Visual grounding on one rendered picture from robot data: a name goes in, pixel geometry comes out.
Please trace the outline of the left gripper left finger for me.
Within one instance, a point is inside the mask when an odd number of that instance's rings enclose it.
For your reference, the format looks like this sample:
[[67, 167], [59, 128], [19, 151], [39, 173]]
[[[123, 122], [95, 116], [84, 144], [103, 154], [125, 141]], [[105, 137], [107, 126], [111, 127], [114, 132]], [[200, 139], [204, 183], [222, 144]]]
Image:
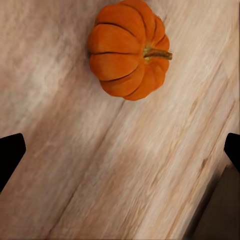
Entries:
[[22, 133], [0, 138], [0, 193], [26, 153]]

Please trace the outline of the pumpkin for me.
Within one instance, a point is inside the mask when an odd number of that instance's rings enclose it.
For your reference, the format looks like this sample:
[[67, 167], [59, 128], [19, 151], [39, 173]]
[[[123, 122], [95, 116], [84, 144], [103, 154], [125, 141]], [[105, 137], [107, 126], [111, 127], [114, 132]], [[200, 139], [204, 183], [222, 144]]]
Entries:
[[111, 96], [137, 101], [161, 87], [173, 55], [162, 19], [144, 0], [102, 7], [87, 37], [89, 67]]

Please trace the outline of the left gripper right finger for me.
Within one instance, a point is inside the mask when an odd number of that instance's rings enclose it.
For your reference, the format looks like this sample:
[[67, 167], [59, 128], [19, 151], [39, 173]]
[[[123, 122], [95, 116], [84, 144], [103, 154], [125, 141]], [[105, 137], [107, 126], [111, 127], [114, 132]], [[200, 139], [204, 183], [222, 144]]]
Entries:
[[240, 173], [240, 135], [230, 132], [227, 135], [224, 151]]

